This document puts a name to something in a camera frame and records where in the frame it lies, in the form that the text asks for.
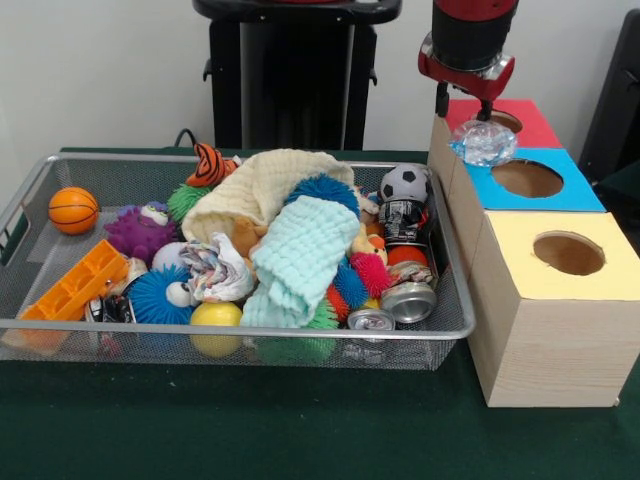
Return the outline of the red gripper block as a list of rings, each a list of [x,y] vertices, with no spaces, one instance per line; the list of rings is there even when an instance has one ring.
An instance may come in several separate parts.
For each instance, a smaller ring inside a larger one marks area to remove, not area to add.
[[[439,82],[436,89],[435,113],[445,118],[449,109],[449,84],[480,100],[476,115],[479,121],[490,121],[495,101],[505,90],[515,68],[515,58],[502,53],[485,70],[460,71],[442,64],[435,56],[433,40],[427,35],[418,56],[421,74]]]

